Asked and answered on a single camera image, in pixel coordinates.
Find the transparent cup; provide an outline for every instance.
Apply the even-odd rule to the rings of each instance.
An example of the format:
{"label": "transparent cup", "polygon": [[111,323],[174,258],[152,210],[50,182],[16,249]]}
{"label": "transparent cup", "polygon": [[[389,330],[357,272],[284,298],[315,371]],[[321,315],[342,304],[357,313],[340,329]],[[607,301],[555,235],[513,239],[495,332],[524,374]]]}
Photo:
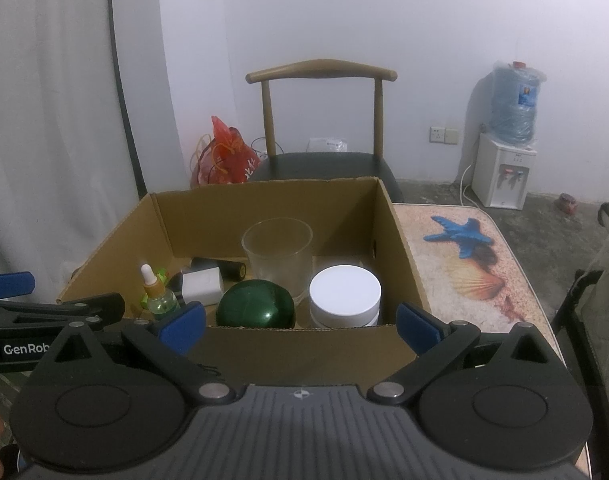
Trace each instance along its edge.
{"label": "transparent cup", "polygon": [[296,218],[270,218],[242,235],[255,278],[283,286],[298,304],[309,292],[313,275],[313,231]]}

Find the black circular disc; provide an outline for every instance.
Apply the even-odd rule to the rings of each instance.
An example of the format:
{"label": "black circular disc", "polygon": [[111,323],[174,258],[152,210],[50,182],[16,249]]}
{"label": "black circular disc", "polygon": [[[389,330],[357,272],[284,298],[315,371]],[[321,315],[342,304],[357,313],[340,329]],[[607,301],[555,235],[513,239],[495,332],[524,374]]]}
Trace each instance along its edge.
{"label": "black circular disc", "polygon": [[575,460],[592,424],[582,391],[546,365],[511,361],[429,384],[417,406],[421,427],[447,452],[494,469],[528,471]]}
{"label": "black circular disc", "polygon": [[127,367],[69,384],[28,384],[11,412],[22,453],[51,468],[92,472],[142,462],[171,444],[185,416],[179,390]]}

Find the blue starfish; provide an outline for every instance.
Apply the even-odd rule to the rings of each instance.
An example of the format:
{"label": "blue starfish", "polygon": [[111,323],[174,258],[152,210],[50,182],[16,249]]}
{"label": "blue starfish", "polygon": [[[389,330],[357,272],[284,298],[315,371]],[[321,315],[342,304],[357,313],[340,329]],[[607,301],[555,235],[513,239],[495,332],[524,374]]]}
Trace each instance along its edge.
{"label": "blue starfish", "polygon": [[460,258],[470,258],[473,250],[478,244],[492,245],[493,240],[479,232],[479,221],[469,218],[464,225],[451,222],[442,216],[431,216],[443,228],[444,232],[439,235],[427,235],[427,242],[456,242],[460,246]]}

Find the silver bolt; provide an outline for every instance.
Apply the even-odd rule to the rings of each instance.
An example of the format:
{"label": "silver bolt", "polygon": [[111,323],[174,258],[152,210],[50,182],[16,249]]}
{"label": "silver bolt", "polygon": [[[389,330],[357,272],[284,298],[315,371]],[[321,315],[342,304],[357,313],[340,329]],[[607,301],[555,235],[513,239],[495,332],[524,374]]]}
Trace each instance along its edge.
{"label": "silver bolt", "polygon": [[229,391],[229,387],[222,383],[206,383],[198,389],[198,393],[205,399],[222,399],[229,395]]}
{"label": "silver bolt", "polygon": [[395,399],[395,397],[401,396],[404,393],[404,386],[398,383],[393,383],[391,381],[384,381],[383,383],[378,383],[373,387],[373,391],[376,395],[380,397],[388,397],[390,399]]}

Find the white dropper bulb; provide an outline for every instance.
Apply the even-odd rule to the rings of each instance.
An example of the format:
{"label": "white dropper bulb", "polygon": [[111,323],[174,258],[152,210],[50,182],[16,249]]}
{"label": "white dropper bulb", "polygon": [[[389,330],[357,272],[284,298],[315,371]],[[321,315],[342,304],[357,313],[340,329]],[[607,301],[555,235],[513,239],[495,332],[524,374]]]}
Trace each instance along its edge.
{"label": "white dropper bulb", "polygon": [[144,264],[142,267],[140,267],[140,272],[142,273],[144,285],[154,285],[155,282],[158,281],[157,276],[153,274],[153,269],[149,264]]}

